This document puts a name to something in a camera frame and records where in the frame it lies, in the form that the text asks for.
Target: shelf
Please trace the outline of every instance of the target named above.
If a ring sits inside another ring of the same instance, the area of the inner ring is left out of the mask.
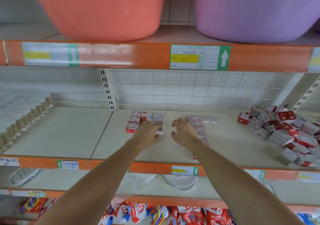
[[[126,125],[132,110],[117,110],[113,113],[95,149],[89,169],[117,151],[133,134],[126,132]],[[163,135],[158,142],[142,151],[130,166],[132,173],[171,174],[172,165],[199,166],[199,175],[205,176],[198,160],[192,153],[173,141],[170,134],[174,119],[187,115],[214,115],[217,123],[205,124],[209,145],[235,164],[245,169],[265,170],[266,179],[296,180],[299,171],[320,172],[295,164],[286,166],[278,158],[281,147],[269,139],[261,140],[251,134],[250,126],[237,122],[238,113],[161,111],[164,114]]]
[[[12,195],[27,196],[26,191],[45,191],[47,197],[58,198],[88,171],[43,169],[36,177],[22,187],[13,187],[8,183],[9,176],[16,167],[0,168],[0,188],[8,189]],[[295,212],[315,212],[320,208],[320,201],[315,194],[320,192],[319,183],[260,181],[279,199]],[[218,207],[227,208],[207,177],[198,177],[194,188],[180,191],[168,185],[162,175],[157,175],[146,188],[138,189],[137,182],[122,182],[116,197],[126,201],[162,204],[167,206]]]
[[[58,160],[87,160],[112,115],[107,109],[52,107],[19,136],[0,157],[18,158],[21,167],[58,168]]]
[[[188,44],[231,46],[228,69],[225,69],[229,71],[307,72],[313,47],[320,46],[320,35],[308,32],[278,45],[240,44],[206,37],[195,26],[161,25],[152,36],[134,42],[88,43],[62,35],[46,39],[46,42],[54,41],[77,43],[80,67],[170,69],[171,44]],[[6,40],[10,65],[25,65],[21,42]]]

